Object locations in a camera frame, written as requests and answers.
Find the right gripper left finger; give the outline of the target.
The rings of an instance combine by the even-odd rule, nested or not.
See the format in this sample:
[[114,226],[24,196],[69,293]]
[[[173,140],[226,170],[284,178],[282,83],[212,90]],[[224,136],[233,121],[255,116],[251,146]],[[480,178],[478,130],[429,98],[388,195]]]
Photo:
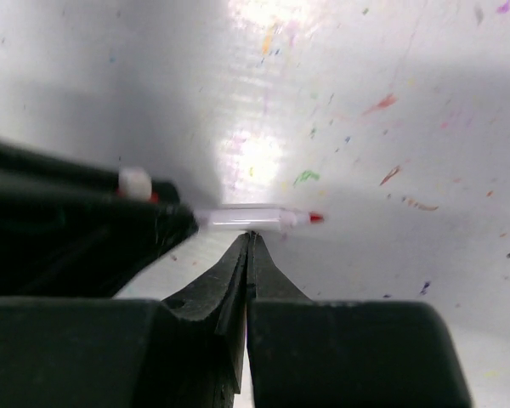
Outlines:
[[0,297],[0,407],[230,407],[248,235],[162,300]]

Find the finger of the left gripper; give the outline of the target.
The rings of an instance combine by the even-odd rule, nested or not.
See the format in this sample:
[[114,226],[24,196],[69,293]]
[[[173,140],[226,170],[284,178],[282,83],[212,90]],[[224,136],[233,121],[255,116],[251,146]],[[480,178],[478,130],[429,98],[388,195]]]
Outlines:
[[177,201],[0,171],[0,297],[110,298],[197,230]]
[[119,191],[107,171],[0,142],[0,202],[142,204]]

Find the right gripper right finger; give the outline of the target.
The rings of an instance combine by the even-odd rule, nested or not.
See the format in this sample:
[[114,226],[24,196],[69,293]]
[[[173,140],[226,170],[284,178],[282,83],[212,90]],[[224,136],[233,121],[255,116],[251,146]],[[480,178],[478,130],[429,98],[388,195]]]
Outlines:
[[260,235],[246,258],[247,349],[258,407],[469,407],[451,334],[426,303],[315,301]]

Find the red pen cap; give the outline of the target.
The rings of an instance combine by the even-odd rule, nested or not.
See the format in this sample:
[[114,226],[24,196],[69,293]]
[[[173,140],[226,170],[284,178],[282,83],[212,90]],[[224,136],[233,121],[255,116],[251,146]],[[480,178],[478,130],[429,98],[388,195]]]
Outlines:
[[118,173],[117,194],[133,200],[158,202],[150,175],[141,167],[125,167]]

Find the white marker red tip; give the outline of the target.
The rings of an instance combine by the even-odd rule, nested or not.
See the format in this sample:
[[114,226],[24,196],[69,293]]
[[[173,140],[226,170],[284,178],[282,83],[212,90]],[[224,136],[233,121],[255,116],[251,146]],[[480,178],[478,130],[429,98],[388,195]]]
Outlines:
[[195,210],[200,228],[215,231],[254,231],[288,233],[296,228],[321,224],[319,212],[290,210],[282,207],[223,207]]

